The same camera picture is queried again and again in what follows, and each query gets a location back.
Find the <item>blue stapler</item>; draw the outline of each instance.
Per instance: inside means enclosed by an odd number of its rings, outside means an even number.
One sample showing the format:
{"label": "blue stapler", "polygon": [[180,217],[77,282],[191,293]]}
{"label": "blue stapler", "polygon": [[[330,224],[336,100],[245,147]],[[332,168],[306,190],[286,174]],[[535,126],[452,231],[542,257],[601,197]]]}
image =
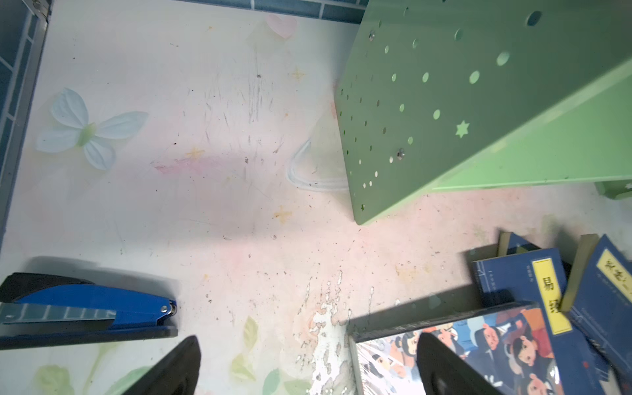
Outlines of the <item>blue stapler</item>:
{"label": "blue stapler", "polygon": [[0,285],[0,349],[175,337],[175,300],[49,274]]}

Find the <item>pink heart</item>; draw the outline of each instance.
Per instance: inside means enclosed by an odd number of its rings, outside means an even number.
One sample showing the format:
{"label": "pink heart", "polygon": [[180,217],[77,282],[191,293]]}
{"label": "pink heart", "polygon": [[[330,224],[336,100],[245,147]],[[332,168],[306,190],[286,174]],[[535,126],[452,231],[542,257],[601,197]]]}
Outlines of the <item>pink heart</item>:
{"label": "pink heart", "polygon": [[298,22],[293,16],[285,16],[283,19],[274,14],[265,16],[265,22],[270,26],[273,32],[277,33],[284,39],[290,38],[296,31]]}

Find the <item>yellow book label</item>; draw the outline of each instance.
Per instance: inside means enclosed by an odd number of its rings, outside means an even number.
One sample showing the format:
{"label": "yellow book label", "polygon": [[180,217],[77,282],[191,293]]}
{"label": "yellow book label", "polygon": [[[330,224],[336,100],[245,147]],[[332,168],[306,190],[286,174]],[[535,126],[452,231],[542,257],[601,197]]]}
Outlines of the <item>yellow book label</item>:
{"label": "yellow book label", "polygon": [[559,304],[562,300],[562,291],[559,289],[557,276],[553,269],[551,258],[534,260],[531,262],[535,278],[538,281],[540,295],[544,301],[544,310],[547,311],[547,318],[551,325],[553,335],[572,331],[570,321],[559,311]]}
{"label": "yellow book label", "polygon": [[601,254],[597,268],[632,302],[632,276],[608,249]]}

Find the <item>perforated green panel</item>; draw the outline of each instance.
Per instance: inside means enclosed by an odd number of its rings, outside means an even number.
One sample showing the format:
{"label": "perforated green panel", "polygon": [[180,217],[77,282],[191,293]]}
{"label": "perforated green panel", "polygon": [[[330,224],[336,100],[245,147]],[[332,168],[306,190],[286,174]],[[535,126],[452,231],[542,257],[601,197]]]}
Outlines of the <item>perforated green panel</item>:
{"label": "perforated green panel", "polygon": [[[336,93],[356,222],[443,184],[446,190],[485,186],[485,174],[502,163],[481,172],[473,165],[632,74],[630,7],[588,0],[371,0]],[[563,130],[558,140],[595,133],[575,132]],[[620,134],[630,142],[629,133]],[[573,144],[560,147],[563,156],[572,155]],[[465,169],[471,176],[449,184]],[[493,184],[545,182],[541,176],[512,183],[509,174]]]}

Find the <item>blue tile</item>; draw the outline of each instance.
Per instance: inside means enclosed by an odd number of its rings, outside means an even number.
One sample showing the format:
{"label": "blue tile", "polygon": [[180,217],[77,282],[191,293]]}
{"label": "blue tile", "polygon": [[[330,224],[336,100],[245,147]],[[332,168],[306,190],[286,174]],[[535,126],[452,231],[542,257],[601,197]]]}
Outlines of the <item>blue tile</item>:
{"label": "blue tile", "polygon": [[255,9],[270,13],[318,18],[320,3],[302,0],[255,0]]}
{"label": "blue tile", "polygon": [[185,0],[192,3],[213,4],[214,6],[226,6],[250,9],[250,0]]}
{"label": "blue tile", "polygon": [[0,63],[0,111],[4,108],[4,101],[9,95],[9,81],[13,73],[5,65]]}
{"label": "blue tile", "polygon": [[33,36],[35,35],[35,27],[37,26],[38,21],[39,19],[35,15],[31,17],[31,25],[28,27],[28,36],[30,38],[33,38]]}
{"label": "blue tile", "polygon": [[0,56],[10,65],[18,57],[22,28],[29,14],[21,0],[0,1]]}
{"label": "blue tile", "polygon": [[31,42],[26,40],[24,43],[24,52],[22,53],[22,61],[20,62],[20,70],[18,71],[18,78],[15,80],[15,87],[13,88],[13,98],[11,98],[11,105],[9,106],[9,114],[11,115],[15,115],[15,109],[18,107],[18,99],[20,98],[20,91],[22,90],[24,72],[27,69],[28,57],[30,54]]}
{"label": "blue tile", "polygon": [[363,16],[363,9],[332,6],[330,4],[325,4],[325,8],[322,11],[322,18],[330,21],[360,24]]}
{"label": "blue tile", "polygon": [[2,132],[2,137],[0,138],[0,168],[4,163],[4,156],[6,155],[6,149],[9,145],[9,137],[11,136],[11,128],[13,127],[13,121],[9,118],[6,118],[6,122],[4,124],[4,130]]}

